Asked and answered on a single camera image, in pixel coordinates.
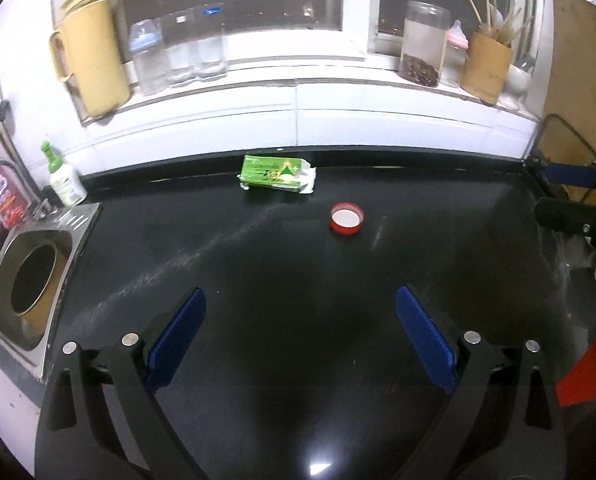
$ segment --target white bottle with green pump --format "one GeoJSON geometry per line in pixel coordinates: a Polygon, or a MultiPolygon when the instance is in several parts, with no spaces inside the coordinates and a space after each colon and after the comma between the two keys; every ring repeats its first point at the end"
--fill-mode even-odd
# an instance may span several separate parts
{"type": "Polygon", "coordinates": [[[78,172],[72,165],[64,162],[46,140],[40,148],[49,159],[49,183],[53,191],[66,207],[78,205],[86,198],[86,189],[80,182],[78,172]]]}

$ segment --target black countertop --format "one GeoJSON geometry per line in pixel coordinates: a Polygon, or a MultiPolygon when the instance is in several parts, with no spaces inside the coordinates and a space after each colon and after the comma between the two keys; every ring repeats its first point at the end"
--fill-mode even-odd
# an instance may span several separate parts
{"type": "Polygon", "coordinates": [[[100,191],[53,351],[141,332],[199,286],[206,320],[157,398],[209,477],[390,478],[444,400],[398,287],[492,343],[536,339],[555,379],[596,338],[591,251],[536,225],[538,195],[522,172],[438,168],[318,168],[312,195],[236,173],[100,191]],[[330,231],[337,202],[363,208],[357,235],[330,231]]]}

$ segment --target stainless steel sink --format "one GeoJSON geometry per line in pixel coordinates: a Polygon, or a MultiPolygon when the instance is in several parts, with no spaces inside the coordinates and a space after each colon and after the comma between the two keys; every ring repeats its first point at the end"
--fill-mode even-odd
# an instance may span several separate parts
{"type": "Polygon", "coordinates": [[[66,281],[99,209],[85,204],[28,219],[0,252],[0,343],[40,381],[66,281]]]}

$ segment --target silver bolt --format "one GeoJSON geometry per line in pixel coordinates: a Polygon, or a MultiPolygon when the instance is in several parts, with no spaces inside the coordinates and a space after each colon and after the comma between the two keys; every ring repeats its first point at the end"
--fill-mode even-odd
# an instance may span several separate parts
{"type": "Polygon", "coordinates": [[[133,346],[138,342],[138,339],[140,339],[138,334],[129,332],[122,337],[122,344],[124,346],[133,346]]]}
{"type": "Polygon", "coordinates": [[[467,330],[467,332],[463,335],[464,340],[472,345],[477,345],[482,338],[478,332],[473,332],[473,330],[467,330]]]}
{"type": "Polygon", "coordinates": [[[533,352],[534,354],[540,350],[540,345],[533,339],[529,339],[524,345],[529,352],[533,352]]]}
{"type": "Polygon", "coordinates": [[[65,353],[66,355],[73,354],[73,352],[76,351],[76,348],[78,348],[78,343],[69,341],[68,343],[65,343],[64,346],[62,347],[62,352],[65,353]]]}

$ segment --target wooden cutting board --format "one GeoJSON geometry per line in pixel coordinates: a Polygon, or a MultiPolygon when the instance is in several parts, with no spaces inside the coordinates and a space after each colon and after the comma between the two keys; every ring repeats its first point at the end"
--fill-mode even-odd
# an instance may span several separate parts
{"type": "MultiPolygon", "coordinates": [[[[553,0],[553,60],[544,115],[558,114],[596,150],[596,6],[585,0],[553,0]]],[[[553,162],[588,164],[592,157],[561,126],[550,126],[540,150],[553,162]]],[[[569,188],[572,199],[584,190],[569,188]]],[[[587,199],[596,204],[596,192],[587,199]]]]}

